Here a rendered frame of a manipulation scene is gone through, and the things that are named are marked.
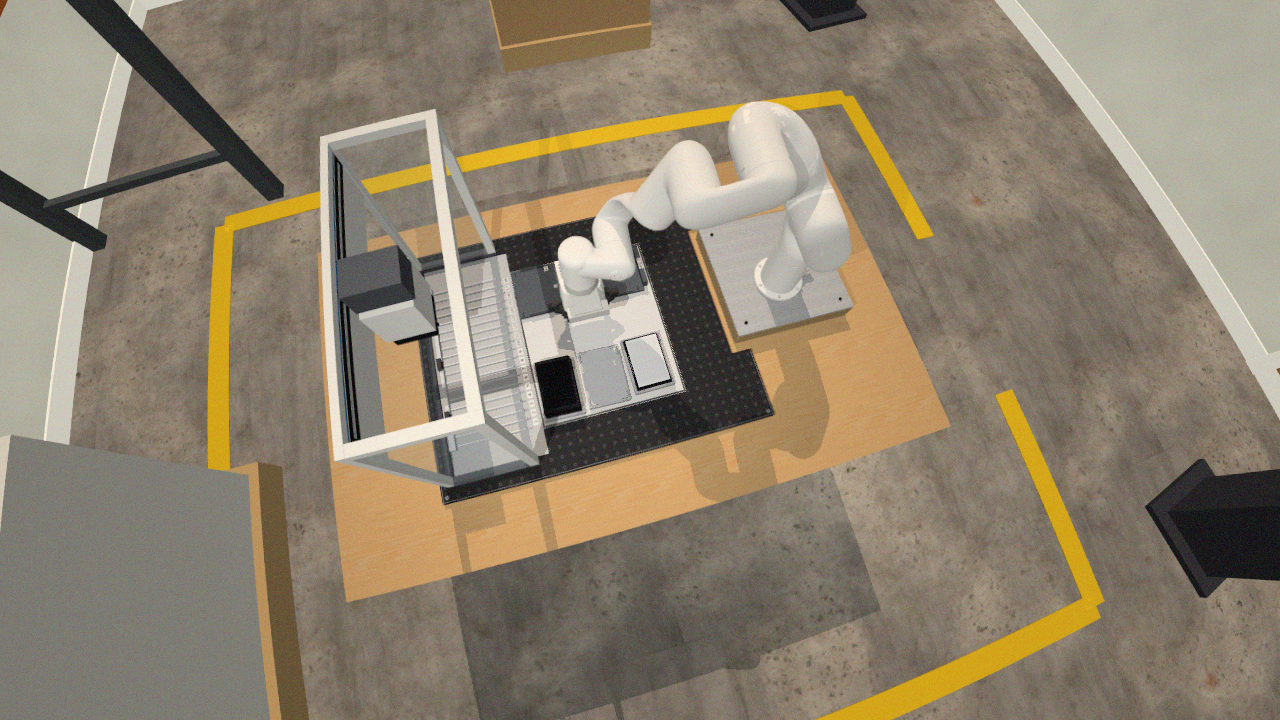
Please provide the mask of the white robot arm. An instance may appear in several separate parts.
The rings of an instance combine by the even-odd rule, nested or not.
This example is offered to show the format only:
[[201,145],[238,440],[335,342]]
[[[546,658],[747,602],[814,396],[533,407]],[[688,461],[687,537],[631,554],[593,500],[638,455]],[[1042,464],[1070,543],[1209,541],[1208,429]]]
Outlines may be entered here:
[[652,231],[664,231],[675,219],[701,231],[785,204],[782,231],[754,272],[756,288],[776,301],[797,295],[803,273],[835,272],[849,260],[849,224],[801,117],[777,102],[748,102],[730,119],[728,145],[739,182],[721,186],[707,149],[685,140],[636,192],[605,202],[593,222],[594,246],[581,236],[561,243],[558,261],[573,304],[567,307],[570,324],[611,314],[607,299],[599,299],[598,279],[634,275],[632,218]]

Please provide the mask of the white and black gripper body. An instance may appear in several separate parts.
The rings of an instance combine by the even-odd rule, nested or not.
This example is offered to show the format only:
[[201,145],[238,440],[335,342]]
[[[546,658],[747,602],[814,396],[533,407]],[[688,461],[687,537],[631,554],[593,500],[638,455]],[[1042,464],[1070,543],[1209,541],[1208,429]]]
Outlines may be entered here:
[[[602,279],[598,279],[598,281],[599,282],[596,284],[596,290],[598,290],[598,293],[599,293],[599,299],[602,301],[602,300],[605,300],[605,291],[604,291],[604,286],[603,286]],[[563,304],[563,307],[564,307],[566,313],[567,313],[566,307],[573,307],[571,297],[570,297],[570,292],[567,290],[564,290],[563,278],[561,279],[561,299],[562,299],[562,304]]]

